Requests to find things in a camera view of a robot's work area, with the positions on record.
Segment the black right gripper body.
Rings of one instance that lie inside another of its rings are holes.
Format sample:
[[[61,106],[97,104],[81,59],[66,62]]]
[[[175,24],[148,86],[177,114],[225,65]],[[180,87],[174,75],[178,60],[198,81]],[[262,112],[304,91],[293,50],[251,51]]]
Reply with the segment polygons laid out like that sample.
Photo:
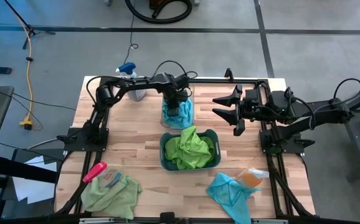
[[[235,103],[235,128],[234,136],[240,136],[245,131],[244,119],[253,121],[268,122],[268,113],[264,111],[264,105],[261,103],[260,90],[245,90],[245,97],[241,99],[243,93],[242,85],[237,84],[234,89],[237,101]]]

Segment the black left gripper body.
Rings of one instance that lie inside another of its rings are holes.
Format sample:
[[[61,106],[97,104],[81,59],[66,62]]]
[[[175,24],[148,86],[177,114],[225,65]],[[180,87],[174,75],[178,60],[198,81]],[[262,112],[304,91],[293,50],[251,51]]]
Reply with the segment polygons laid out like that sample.
[[[189,77],[186,74],[174,77],[171,74],[166,75],[169,86],[164,89],[163,95],[169,106],[178,106],[180,102],[185,102],[189,98],[186,88],[189,87]]]

